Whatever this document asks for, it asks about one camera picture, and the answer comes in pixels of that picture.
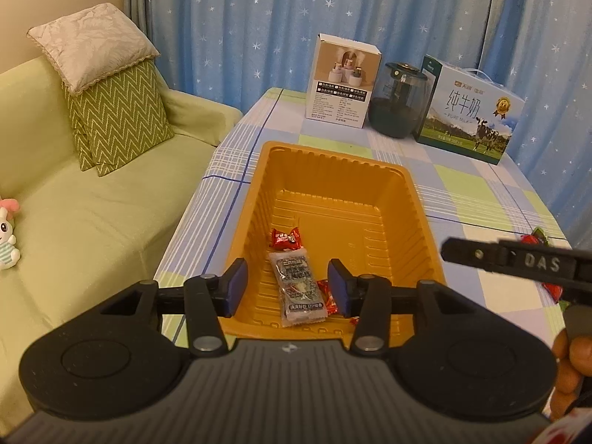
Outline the right hand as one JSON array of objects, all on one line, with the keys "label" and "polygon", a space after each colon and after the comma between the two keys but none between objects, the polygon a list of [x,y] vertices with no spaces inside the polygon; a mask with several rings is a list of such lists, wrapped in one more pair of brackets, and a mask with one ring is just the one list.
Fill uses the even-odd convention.
[{"label": "right hand", "polygon": [[552,352],[557,360],[558,374],[550,399],[550,419],[557,421],[576,400],[576,389],[581,384],[582,375],[569,360],[569,341],[565,329],[556,337]]}]

